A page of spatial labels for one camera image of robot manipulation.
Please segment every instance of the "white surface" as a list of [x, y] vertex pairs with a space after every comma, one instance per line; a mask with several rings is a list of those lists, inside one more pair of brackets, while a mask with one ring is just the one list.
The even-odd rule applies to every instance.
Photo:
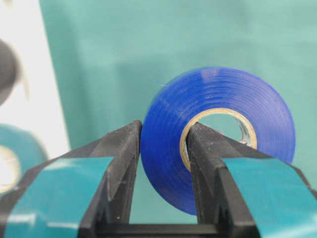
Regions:
[[0, 123], [31, 132], [54, 158], [69, 142], [37, 0], [0, 0], [0, 39], [14, 51], [18, 82], [0, 106]]
[[0, 145], [0, 193], [15, 186], [21, 177], [21, 165], [16, 154]]

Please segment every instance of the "blurry tape roll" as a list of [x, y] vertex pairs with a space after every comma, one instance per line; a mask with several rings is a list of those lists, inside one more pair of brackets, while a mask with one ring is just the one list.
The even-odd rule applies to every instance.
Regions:
[[295, 128], [281, 96], [260, 78], [231, 68], [190, 71], [153, 99], [141, 133], [145, 172], [156, 191], [174, 207], [196, 214], [185, 139], [189, 128], [211, 114], [237, 118], [243, 143], [291, 163]]
[[16, 69], [17, 64], [11, 49], [0, 40], [0, 105], [12, 91]]
[[13, 188], [29, 168], [46, 160], [30, 133], [0, 124], [0, 196]]

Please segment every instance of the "blue electrical tape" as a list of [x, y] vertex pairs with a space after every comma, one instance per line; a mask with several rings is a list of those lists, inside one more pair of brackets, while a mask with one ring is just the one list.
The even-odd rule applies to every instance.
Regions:
[[196, 214], [196, 206], [183, 152], [186, 130], [212, 113], [235, 116], [253, 148], [287, 163], [294, 156], [291, 113], [281, 96], [260, 78], [221, 67], [201, 68], [175, 78], [151, 103], [141, 132], [141, 156], [156, 191], [189, 214]]

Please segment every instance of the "teal fabric backdrop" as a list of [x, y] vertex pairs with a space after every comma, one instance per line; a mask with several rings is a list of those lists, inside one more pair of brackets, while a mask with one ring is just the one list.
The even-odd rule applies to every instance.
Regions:
[[[233, 67], [261, 77], [286, 101], [297, 132], [293, 164], [317, 188], [317, 2], [40, 3], [72, 148], [143, 120], [161, 84], [175, 76], [202, 66]], [[140, 163], [131, 222], [196, 218], [160, 198]]]

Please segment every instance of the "clamp jaw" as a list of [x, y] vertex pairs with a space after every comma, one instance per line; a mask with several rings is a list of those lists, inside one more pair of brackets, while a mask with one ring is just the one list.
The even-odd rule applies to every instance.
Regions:
[[[0, 238], [12, 238], [7, 237], [5, 233], [11, 222], [10, 214], [45, 167], [60, 159], [109, 156], [113, 157], [113, 160], [105, 169], [86, 212], [80, 218], [77, 237], [260, 237], [257, 224], [222, 158], [261, 159], [270, 156], [200, 123], [192, 126], [187, 136], [198, 224], [128, 224], [139, 158], [141, 127], [141, 122], [136, 120], [99, 140], [30, 169], [17, 187], [0, 199]], [[300, 170], [295, 168], [295, 171], [311, 190]], [[311, 192], [317, 198], [317, 193], [313, 190]], [[64, 211], [63, 207], [55, 209]]]

